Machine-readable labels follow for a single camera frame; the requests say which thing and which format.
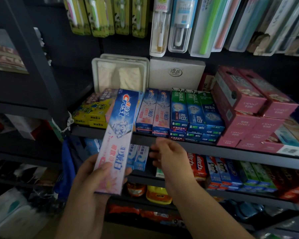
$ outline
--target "pink package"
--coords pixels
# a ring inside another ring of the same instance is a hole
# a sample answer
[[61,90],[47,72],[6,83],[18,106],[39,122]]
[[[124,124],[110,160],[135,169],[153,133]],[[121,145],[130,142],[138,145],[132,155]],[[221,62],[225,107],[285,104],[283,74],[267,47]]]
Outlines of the pink package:
[[254,129],[273,133],[283,124],[284,121],[284,119],[260,117],[259,121],[254,126]]
[[253,128],[244,138],[244,140],[253,142],[263,142],[265,141],[272,132],[260,131]]
[[219,66],[215,75],[221,93],[236,111],[257,113],[266,98],[233,67]]
[[230,126],[223,132],[222,137],[224,139],[240,139],[240,140],[242,140],[248,133],[249,133],[249,130],[247,130],[247,129],[238,129],[238,128]]
[[260,111],[264,117],[287,119],[298,107],[297,103],[255,72],[246,69],[238,69],[238,71],[267,98],[267,102]]
[[255,142],[253,140],[241,140],[239,144],[236,146],[236,148],[240,149],[246,149],[246,150],[257,150],[260,148],[262,143],[260,142]]
[[226,127],[251,130],[259,121],[259,117],[250,112],[235,111],[230,106],[227,99],[222,99],[218,96],[220,92],[220,87],[216,83],[211,93],[217,104],[217,108],[225,121]]
[[235,139],[235,138],[223,138],[221,136],[217,142],[217,146],[225,146],[225,147],[236,147],[236,145],[239,143],[240,139]]
[[277,135],[275,133],[272,133],[266,141],[262,142],[262,145],[258,148],[258,151],[266,153],[276,153],[283,146],[284,145],[277,137]]

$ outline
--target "white box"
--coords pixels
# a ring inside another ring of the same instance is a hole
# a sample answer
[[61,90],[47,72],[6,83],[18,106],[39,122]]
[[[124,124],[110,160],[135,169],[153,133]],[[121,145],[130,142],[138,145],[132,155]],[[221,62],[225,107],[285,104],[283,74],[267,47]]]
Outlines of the white box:
[[180,87],[196,90],[205,66],[205,62],[199,60],[152,57],[149,68],[149,87],[157,89]]

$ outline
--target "person's right hand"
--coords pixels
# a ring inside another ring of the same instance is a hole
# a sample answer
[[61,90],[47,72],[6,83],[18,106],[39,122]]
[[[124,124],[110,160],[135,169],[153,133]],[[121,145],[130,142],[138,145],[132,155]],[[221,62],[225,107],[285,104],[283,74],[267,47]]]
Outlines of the person's right hand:
[[185,149],[173,140],[156,138],[151,146],[153,165],[160,168],[165,176],[165,187],[173,197],[184,186],[196,183]]

